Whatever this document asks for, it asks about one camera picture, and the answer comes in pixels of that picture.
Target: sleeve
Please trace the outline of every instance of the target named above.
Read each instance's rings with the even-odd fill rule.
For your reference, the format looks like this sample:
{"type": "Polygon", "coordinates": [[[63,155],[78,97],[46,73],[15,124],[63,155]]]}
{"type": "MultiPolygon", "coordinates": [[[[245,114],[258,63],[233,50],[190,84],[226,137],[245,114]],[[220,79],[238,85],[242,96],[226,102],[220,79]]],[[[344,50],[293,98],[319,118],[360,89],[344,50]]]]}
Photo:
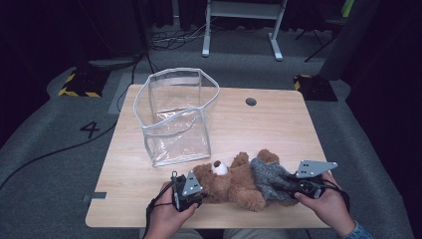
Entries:
{"type": "Polygon", "coordinates": [[[356,224],[354,230],[346,237],[343,237],[343,239],[373,239],[369,232],[367,232],[357,221],[354,221],[354,223],[356,224]]]}

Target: teddy bear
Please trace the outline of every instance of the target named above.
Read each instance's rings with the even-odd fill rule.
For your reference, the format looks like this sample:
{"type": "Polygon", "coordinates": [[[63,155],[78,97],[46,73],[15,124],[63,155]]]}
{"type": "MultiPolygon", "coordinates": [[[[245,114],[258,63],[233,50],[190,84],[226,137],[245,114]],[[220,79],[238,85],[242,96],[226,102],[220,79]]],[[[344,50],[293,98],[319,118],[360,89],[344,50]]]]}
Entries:
{"type": "MultiPolygon", "coordinates": [[[[280,163],[279,157],[267,149],[260,150],[257,158],[265,163],[280,163]]],[[[271,202],[263,197],[256,186],[249,162],[248,153],[241,151],[234,157],[230,167],[219,160],[195,166],[193,173],[206,195],[203,202],[233,202],[255,212],[262,211],[268,206],[271,202]]]]}

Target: transparent plastic container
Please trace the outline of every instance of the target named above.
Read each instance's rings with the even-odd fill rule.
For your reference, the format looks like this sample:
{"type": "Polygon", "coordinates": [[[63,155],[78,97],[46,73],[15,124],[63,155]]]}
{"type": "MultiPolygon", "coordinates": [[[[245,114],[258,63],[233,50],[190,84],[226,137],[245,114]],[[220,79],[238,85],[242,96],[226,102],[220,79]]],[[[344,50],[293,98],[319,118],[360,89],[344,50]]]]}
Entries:
{"type": "Polygon", "coordinates": [[[200,69],[167,69],[148,77],[133,111],[153,166],[211,156],[207,114],[220,87],[200,69]]]}

